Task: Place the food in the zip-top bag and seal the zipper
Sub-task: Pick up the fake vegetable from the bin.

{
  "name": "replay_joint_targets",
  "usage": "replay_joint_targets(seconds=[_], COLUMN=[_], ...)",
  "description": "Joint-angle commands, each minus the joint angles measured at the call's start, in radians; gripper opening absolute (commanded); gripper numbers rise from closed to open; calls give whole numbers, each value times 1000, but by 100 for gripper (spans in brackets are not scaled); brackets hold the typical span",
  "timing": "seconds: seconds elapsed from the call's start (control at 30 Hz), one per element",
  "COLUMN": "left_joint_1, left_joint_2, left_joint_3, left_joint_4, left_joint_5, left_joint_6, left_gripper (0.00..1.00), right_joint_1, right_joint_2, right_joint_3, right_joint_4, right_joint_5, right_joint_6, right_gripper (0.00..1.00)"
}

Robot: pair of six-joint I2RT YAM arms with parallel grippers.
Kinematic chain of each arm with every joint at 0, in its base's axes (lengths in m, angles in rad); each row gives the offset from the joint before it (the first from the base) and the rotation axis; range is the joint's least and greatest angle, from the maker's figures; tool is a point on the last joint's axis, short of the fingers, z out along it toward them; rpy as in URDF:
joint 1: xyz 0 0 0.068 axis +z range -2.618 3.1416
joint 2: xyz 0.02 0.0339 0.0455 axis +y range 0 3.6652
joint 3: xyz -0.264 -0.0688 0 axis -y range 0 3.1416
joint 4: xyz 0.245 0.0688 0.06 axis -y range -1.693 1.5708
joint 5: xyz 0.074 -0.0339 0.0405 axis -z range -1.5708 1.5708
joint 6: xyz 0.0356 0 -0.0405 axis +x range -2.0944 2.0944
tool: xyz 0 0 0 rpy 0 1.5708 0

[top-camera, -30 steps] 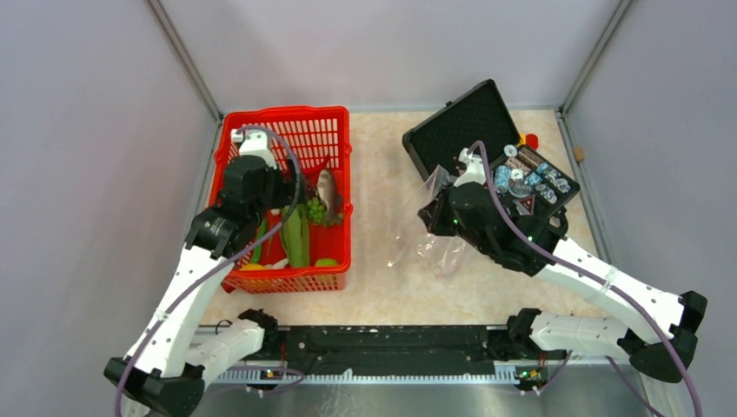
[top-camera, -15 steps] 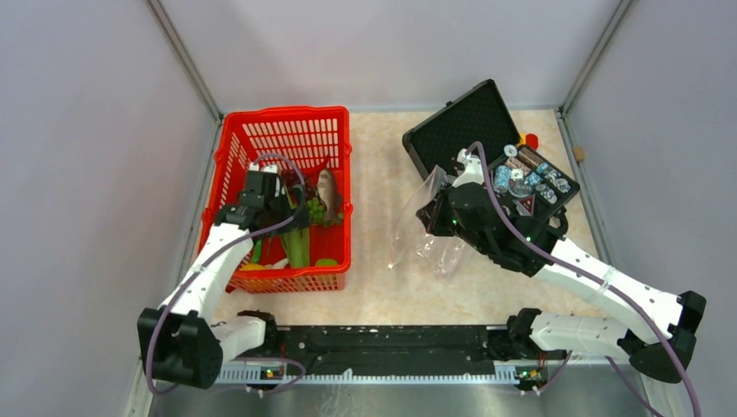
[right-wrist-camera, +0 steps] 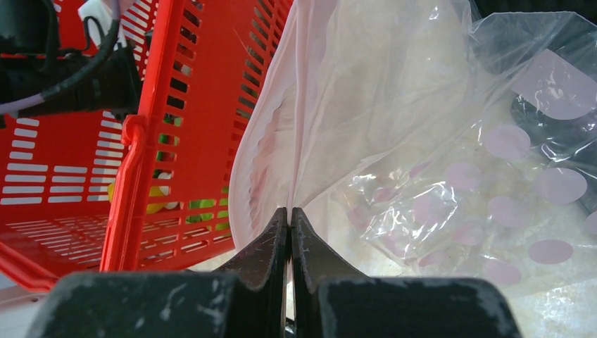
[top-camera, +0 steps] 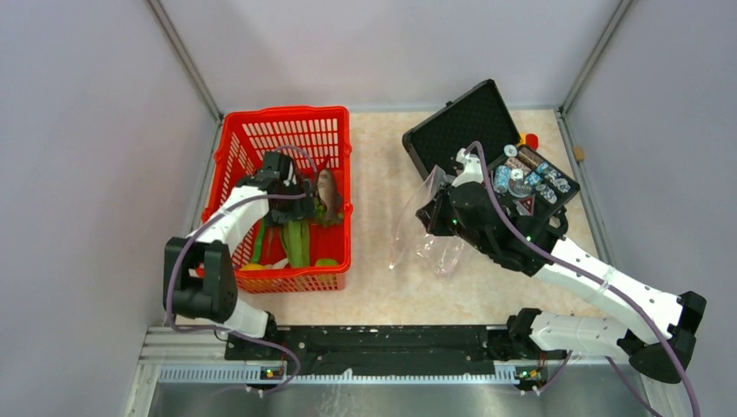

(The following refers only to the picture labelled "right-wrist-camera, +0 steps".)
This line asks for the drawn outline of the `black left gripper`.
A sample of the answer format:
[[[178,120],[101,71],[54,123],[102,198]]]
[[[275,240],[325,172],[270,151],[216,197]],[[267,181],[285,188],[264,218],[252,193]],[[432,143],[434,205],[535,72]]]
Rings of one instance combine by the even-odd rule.
[[[122,13],[133,1],[85,1],[77,10],[85,46],[61,46],[52,1],[1,2],[1,117],[110,111],[137,113],[142,81]]]

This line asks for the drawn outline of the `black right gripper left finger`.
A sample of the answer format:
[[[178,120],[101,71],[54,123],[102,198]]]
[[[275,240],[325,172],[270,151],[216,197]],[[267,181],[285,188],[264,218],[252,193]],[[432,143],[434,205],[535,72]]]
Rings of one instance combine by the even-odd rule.
[[[287,211],[211,272],[73,273],[29,337],[282,337]]]

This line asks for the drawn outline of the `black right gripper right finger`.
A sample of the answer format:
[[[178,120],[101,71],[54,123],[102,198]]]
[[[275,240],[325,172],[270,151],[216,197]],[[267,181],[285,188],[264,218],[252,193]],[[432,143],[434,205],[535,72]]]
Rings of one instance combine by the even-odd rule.
[[[291,216],[299,337],[519,337],[505,297],[486,280],[369,277]]]

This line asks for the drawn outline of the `clear zip top bag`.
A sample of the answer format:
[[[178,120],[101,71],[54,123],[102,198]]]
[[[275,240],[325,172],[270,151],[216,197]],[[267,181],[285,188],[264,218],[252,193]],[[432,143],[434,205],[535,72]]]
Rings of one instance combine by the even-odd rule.
[[[512,295],[596,276],[596,212],[554,204],[470,39],[474,1],[295,1],[232,169],[238,249],[276,208],[371,275],[481,277]]]

